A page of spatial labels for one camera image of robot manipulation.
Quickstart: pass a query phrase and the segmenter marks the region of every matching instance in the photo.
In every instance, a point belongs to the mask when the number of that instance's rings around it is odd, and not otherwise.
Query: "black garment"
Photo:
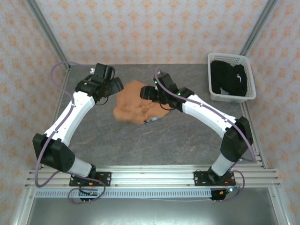
[[[230,95],[245,96],[247,93],[247,76],[242,65],[231,66],[227,62],[212,61],[210,63],[211,88],[221,94],[222,88]]]

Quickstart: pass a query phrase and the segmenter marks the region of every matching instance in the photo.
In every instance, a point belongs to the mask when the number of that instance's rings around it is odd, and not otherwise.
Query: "enclosure wall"
[[[36,163],[32,138],[53,119],[58,58],[24,0],[0,2],[0,37],[0,224],[9,225]],[[58,84],[64,75],[59,68]]]
[[[68,60],[207,63],[239,54],[267,0],[37,0]]]
[[[300,221],[300,4],[279,1],[249,54],[257,98],[247,102],[263,152]]]

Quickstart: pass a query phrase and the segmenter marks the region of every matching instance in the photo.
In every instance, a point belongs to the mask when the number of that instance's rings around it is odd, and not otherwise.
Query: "laundry basket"
[[[230,63],[232,66],[239,65],[239,64],[243,65],[247,76],[247,93],[244,97],[229,95],[229,93],[224,91],[223,89],[221,89],[221,94],[216,94],[212,91],[210,63],[214,60],[224,61]],[[250,62],[248,58],[245,56],[236,55],[236,54],[219,53],[219,52],[209,53],[208,54],[208,81],[209,81],[209,89],[210,89],[210,98],[212,100],[242,103],[245,102],[246,100],[251,100],[256,98],[256,91],[255,91],[252,70],[250,67]]]

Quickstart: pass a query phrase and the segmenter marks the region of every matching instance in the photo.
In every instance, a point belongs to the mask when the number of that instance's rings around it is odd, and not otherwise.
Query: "orange cloth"
[[[144,100],[140,97],[141,88],[146,84],[133,80],[117,93],[117,106],[113,114],[117,120],[142,124],[153,117],[164,117],[169,111],[160,107],[159,103]]]

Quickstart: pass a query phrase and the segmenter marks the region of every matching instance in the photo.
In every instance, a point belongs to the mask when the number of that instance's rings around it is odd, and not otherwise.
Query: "black mounting plate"
[[[195,183],[195,186],[227,186],[227,185],[235,186],[235,178],[234,178],[234,173],[226,172],[223,175],[223,177],[220,177],[220,179],[216,183],[213,183],[208,178],[207,171],[195,171],[194,172],[194,183]]]
[[[112,172],[96,172],[97,180],[102,181],[106,187],[111,185]],[[90,180],[81,179],[76,176],[71,176],[69,185],[71,187],[101,187],[102,184]]]

